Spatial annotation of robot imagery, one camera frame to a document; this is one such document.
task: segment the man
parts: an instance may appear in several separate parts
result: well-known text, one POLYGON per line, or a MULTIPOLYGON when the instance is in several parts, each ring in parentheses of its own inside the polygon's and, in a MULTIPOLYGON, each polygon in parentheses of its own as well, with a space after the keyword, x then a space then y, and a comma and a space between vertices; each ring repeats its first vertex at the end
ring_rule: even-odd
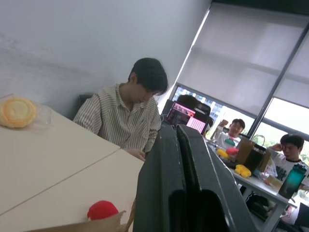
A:
MULTIPOLYGON (((284 182, 293 166, 297 163, 305 165, 299 158, 299 154, 303 149, 304 139, 299 135, 286 134, 280 139, 280 143, 269 147, 274 151, 283 151, 283 154, 272 152, 274 163, 276 165, 277 179, 284 182)), ((309 190, 309 168, 307 167, 307 174, 302 182, 301 189, 309 190)))
MULTIPOLYGON (((227 121, 222 120, 222 122, 220 122, 218 126, 224 127, 226 125, 227 125, 227 121)), ((218 146, 223 147, 223 144, 226 139, 232 139, 235 143, 235 146, 237 146, 238 143, 240 142, 240 138, 238 137, 238 135, 243 131, 243 129, 245 129, 245 127, 246 127, 246 124, 242 119, 234 119, 230 125, 229 132, 228 133, 222 132, 218 136, 218 139, 217 139, 218 146)))
POLYGON ((145 160, 161 120, 153 96, 168 89, 167 75, 154 58, 138 60, 128 82, 102 89, 88 99, 74 122, 145 160))

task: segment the striped shirt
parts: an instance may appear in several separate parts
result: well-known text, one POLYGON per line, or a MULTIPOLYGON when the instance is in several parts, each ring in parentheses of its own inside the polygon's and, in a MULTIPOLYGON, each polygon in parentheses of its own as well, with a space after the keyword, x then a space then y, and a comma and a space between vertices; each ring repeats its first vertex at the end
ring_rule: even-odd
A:
POLYGON ((151 150, 161 126, 155 99, 135 103, 129 111, 119 86, 105 88, 79 109, 74 122, 122 149, 151 150))

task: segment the white wall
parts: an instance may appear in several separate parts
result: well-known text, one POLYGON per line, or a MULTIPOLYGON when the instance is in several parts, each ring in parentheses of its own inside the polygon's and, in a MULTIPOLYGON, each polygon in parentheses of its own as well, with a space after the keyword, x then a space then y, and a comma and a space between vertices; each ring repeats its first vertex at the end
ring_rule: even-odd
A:
POLYGON ((127 80, 158 58, 172 85, 210 0, 2 0, 0 96, 71 117, 79 94, 127 80))

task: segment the white t-shirt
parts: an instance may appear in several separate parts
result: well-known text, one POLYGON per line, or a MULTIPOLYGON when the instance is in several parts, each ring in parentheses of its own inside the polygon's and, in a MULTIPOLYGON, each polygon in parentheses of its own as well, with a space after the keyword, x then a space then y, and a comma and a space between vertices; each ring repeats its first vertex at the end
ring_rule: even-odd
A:
POLYGON ((234 138, 234 137, 229 136, 228 133, 221 132, 221 134, 220 134, 220 136, 219 136, 219 138, 218 138, 218 140, 217 140, 218 146, 224 147, 224 141, 225 141, 226 139, 230 139, 230 138, 231 138, 231 139, 234 141, 234 143, 235 143, 235 146, 234 146, 234 147, 236 147, 236 146, 238 145, 238 143, 241 141, 241 139, 240 139, 239 137, 234 138))
POLYGON ((296 162, 292 162, 292 161, 288 161, 286 160, 286 157, 283 154, 278 154, 275 159, 274 159, 274 163, 276 165, 276 171, 277 171, 277 179, 280 181, 285 181, 287 175, 290 173, 290 171, 293 169, 293 166, 297 163, 303 164, 307 167, 307 172, 306 172, 306 176, 302 181, 303 185, 309 186, 309 168, 308 166, 302 162, 301 160, 296 161, 296 162))

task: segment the ceiling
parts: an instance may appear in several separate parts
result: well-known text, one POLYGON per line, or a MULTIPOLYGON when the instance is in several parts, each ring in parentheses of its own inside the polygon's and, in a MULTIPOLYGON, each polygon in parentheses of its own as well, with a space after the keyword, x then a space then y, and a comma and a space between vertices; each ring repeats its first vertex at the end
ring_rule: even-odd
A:
POLYGON ((213 0, 213 2, 260 8, 297 15, 309 15, 309 0, 213 0))

